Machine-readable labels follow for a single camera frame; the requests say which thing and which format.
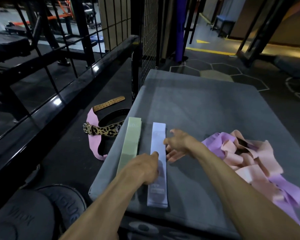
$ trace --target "metal buckle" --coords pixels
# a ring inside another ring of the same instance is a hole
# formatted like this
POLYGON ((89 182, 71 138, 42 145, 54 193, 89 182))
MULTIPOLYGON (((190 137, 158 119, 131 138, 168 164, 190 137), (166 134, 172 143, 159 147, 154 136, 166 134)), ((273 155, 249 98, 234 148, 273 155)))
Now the metal buckle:
POLYGON ((86 123, 83 124, 83 131, 84 133, 88 133, 88 128, 86 123))

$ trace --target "green resistance band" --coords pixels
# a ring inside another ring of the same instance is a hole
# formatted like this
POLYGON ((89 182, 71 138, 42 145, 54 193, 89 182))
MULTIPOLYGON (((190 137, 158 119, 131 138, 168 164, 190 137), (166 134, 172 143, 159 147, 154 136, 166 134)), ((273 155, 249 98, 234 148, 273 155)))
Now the green resistance band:
POLYGON ((141 132, 141 118, 129 117, 126 136, 124 138, 117 174, 138 152, 141 132))

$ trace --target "circular logo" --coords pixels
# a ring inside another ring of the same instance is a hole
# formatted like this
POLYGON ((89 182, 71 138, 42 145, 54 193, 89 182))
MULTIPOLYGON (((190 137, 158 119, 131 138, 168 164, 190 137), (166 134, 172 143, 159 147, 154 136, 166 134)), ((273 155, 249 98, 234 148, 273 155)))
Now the circular logo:
POLYGON ((121 125, 119 124, 119 125, 117 125, 116 128, 115 128, 116 133, 118 133, 118 132, 120 131, 120 129, 121 129, 121 125))

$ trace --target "person's right hand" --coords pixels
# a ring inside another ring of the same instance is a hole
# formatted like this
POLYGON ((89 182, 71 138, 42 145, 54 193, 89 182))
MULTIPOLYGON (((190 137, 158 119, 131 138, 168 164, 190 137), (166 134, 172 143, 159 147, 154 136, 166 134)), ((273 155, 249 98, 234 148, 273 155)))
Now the person's right hand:
POLYGON ((165 138, 163 143, 167 145, 167 159, 169 162, 175 162, 186 154, 191 154, 188 145, 196 139, 180 129, 172 129, 173 137, 165 138))

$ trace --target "yellow triangle marking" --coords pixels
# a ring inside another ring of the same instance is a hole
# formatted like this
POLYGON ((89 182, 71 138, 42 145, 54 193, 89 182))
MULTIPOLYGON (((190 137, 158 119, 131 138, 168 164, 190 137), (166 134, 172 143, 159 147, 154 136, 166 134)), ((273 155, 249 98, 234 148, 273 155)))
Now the yellow triangle marking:
POLYGON ((199 43, 199 44, 210 44, 210 42, 203 41, 203 40, 197 40, 197 43, 199 43))

